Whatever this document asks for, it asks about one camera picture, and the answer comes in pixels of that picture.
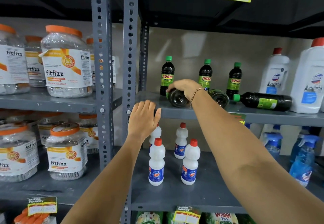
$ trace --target person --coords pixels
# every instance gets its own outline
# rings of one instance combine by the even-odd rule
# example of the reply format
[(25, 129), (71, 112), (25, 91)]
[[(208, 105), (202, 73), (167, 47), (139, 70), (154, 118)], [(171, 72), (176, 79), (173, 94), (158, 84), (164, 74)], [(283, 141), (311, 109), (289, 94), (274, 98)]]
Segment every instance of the person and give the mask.
[[(324, 203), (295, 181), (253, 133), (200, 89), (198, 83), (183, 79), (171, 84), (169, 90), (174, 87), (184, 91), (189, 101), (192, 99), (193, 110), (227, 187), (257, 224), (324, 222)], [(161, 117), (161, 108), (154, 116), (155, 107), (149, 100), (134, 105), (124, 145), (62, 224), (119, 223), (141, 145)]]

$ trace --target shelf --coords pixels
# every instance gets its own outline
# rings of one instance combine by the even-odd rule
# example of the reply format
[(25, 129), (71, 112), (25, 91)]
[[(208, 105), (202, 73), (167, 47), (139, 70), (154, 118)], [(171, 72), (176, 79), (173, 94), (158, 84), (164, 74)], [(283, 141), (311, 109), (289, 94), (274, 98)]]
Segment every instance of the shelf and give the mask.
[[(122, 89), (113, 91), (113, 109), (123, 102)], [(96, 113), (96, 93), (84, 98), (56, 98), (46, 88), (31, 88), (29, 93), (0, 95), (0, 108), (28, 109), (34, 111), (57, 111), (75, 113)]]
[[(246, 213), (225, 185), (212, 153), (201, 152), (196, 182), (191, 186), (180, 179), (182, 160), (174, 157), (174, 151), (166, 151), (164, 180), (160, 186), (148, 182), (149, 160), (148, 150), (142, 149), (132, 178), (131, 210), (174, 211), (178, 205), (189, 205), (202, 212)], [(280, 164), (289, 169), (289, 157), (282, 156)], [(322, 180), (316, 174), (307, 188), (324, 201)]]
[(98, 155), (88, 157), (85, 175), (74, 181), (57, 181), (50, 177), (45, 150), (40, 150), (39, 160), (38, 172), (29, 179), (17, 183), (0, 182), (2, 200), (55, 196), (59, 204), (73, 205), (100, 173)]
[(310, 39), (322, 37), (323, 3), (324, 0), (138, 0), (141, 20), (149, 26)]
[[(165, 96), (161, 96), (160, 94), (149, 91), (140, 91), (136, 94), (136, 102), (145, 100), (155, 102), (156, 109), (160, 107), (162, 108), (162, 118), (197, 119), (192, 108), (175, 108), (169, 103)], [(235, 102), (230, 103), (225, 110), (229, 113), (246, 114), (245, 121), (247, 123), (324, 127), (323, 112), (319, 112), (317, 114), (301, 114), (290, 111), (277, 112), (247, 108), (243, 104)]]

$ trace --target bottle with green cap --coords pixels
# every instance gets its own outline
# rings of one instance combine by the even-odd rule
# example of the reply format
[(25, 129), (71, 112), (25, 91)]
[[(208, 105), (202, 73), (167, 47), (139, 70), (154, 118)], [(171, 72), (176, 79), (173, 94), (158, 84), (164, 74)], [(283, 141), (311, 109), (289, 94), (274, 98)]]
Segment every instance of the bottle with green cap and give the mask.
[(169, 85), (173, 83), (174, 65), (171, 63), (172, 56), (166, 57), (166, 63), (162, 66), (160, 95), (165, 96)]
[(209, 90), (209, 83), (212, 79), (213, 69), (210, 67), (210, 59), (206, 58), (204, 66), (199, 71), (199, 84)]
[(246, 92), (242, 95), (233, 95), (233, 100), (242, 102), (246, 107), (267, 109), (273, 111), (288, 111), (293, 100), (288, 95), (271, 95)]
[(233, 95), (238, 94), (238, 91), (240, 90), (242, 78), (242, 70), (240, 69), (240, 67), (241, 63), (235, 62), (234, 68), (229, 72), (226, 94), (231, 100), (233, 99)]

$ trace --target black bottle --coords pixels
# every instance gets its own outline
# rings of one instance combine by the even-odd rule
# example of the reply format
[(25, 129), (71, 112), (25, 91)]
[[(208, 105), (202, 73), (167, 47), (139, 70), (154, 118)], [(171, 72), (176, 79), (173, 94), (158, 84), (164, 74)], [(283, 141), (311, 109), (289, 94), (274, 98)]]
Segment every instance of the black bottle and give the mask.
[(184, 96), (184, 92), (176, 88), (170, 90), (170, 92), (167, 92), (166, 96), (171, 105), (174, 107), (186, 107), (189, 104), (189, 101)]
[(225, 94), (223, 91), (219, 90), (219, 89), (210, 89), (208, 91), (208, 94), (210, 95), (210, 97), (213, 98), (214, 101), (216, 101), (222, 108), (224, 108), (225, 106), (227, 106), (227, 104), (229, 103), (229, 98), (227, 96), (227, 94)]
[(246, 107), (267, 109), (274, 111), (288, 111), (293, 100), (288, 95), (271, 95), (246, 92), (243, 95), (233, 95), (234, 101), (242, 102)]
[(199, 71), (199, 84), (209, 90), (209, 84), (212, 79), (213, 69), (210, 67), (210, 59), (205, 59), (204, 66)]
[(161, 76), (161, 87), (160, 95), (165, 96), (165, 91), (168, 89), (169, 85), (173, 83), (174, 76), (174, 66), (171, 63), (172, 56), (166, 57), (166, 63), (162, 66), (162, 76)]
[(234, 68), (229, 72), (229, 79), (227, 83), (226, 94), (229, 99), (233, 99), (233, 95), (238, 94), (240, 90), (241, 78), (242, 78), (242, 70), (240, 69), (241, 63), (235, 62)]

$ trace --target white bottle with red cap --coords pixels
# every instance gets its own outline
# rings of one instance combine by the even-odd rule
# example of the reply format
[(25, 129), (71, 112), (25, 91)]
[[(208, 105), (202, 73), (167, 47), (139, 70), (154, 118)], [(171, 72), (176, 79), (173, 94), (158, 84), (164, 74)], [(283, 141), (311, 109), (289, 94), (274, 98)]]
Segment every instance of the white bottle with red cap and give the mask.
[(275, 48), (262, 74), (259, 93), (282, 94), (288, 76), (289, 58), (281, 55), (282, 48)]
[(177, 129), (176, 145), (174, 147), (174, 156), (178, 159), (184, 159), (184, 150), (187, 145), (188, 130), (186, 123), (181, 123)]
[(185, 158), (182, 162), (181, 181), (186, 185), (192, 185), (196, 181), (198, 159), (200, 158), (200, 148), (196, 139), (191, 139), (190, 144), (184, 151)]
[(162, 130), (161, 130), (159, 124), (157, 124), (157, 127), (151, 133), (150, 140), (148, 141), (148, 142), (150, 142), (150, 147), (148, 148), (148, 155), (150, 155), (150, 149), (151, 149), (151, 146), (154, 144), (155, 138), (160, 138), (161, 134), (162, 134)]
[(148, 181), (153, 186), (161, 185), (164, 179), (165, 147), (161, 138), (155, 138), (154, 145), (150, 149)]
[(324, 96), (324, 38), (316, 38), (302, 51), (290, 96), (291, 111), (318, 113)]

